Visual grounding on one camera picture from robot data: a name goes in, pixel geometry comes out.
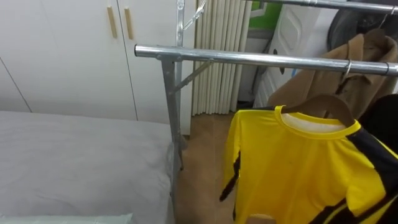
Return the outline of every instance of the pillow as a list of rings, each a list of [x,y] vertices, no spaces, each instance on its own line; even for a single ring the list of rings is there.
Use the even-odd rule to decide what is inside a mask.
[[[134,224],[132,214],[103,217],[69,217],[69,216],[37,216],[37,217],[0,217],[0,224]]]

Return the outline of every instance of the white door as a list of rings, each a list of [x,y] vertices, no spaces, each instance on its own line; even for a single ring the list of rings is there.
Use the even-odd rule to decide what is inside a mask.
[[[0,57],[0,110],[29,112]]]
[[[0,56],[33,112],[137,118],[117,0],[3,0],[0,27]]]
[[[134,90],[137,117],[140,121],[169,123],[162,66],[154,58],[134,55],[136,44],[175,45],[176,0],[118,0],[126,52]],[[132,37],[129,37],[126,11],[131,15]],[[195,12],[195,0],[185,1],[186,22]],[[195,25],[185,31],[184,46],[193,47]],[[192,73],[192,62],[183,63],[182,77]],[[181,95],[182,134],[190,134],[192,86],[183,88]]]

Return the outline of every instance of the yellow shirt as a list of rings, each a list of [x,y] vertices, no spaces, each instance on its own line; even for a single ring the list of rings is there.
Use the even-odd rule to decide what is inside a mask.
[[[281,109],[238,111],[231,123],[222,197],[238,177],[236,223],[258,213],[278,224],[324,222],[341,202],[357,217],[396,188],[398,157],[358,122]]]

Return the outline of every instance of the mattress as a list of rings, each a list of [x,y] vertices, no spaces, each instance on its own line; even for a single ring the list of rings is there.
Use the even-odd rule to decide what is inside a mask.
[[[0,111],[0,153],[5,216],[174,222],[169,125]]]

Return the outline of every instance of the brown coat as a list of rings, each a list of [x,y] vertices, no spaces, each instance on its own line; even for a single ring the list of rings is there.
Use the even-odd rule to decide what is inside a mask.
[[[397,62],[397,43],[386,37],[380,29],[359,34],[323,58],[364,62]],[[268,105],[296,105],[321,93],[335,94],[347,102],[355,118],[359,118],[368,106],[378,98],[392,93],[396,77],[303,70],[271,95]],[[308,115],[324,117],[325,112],[306,111]]]

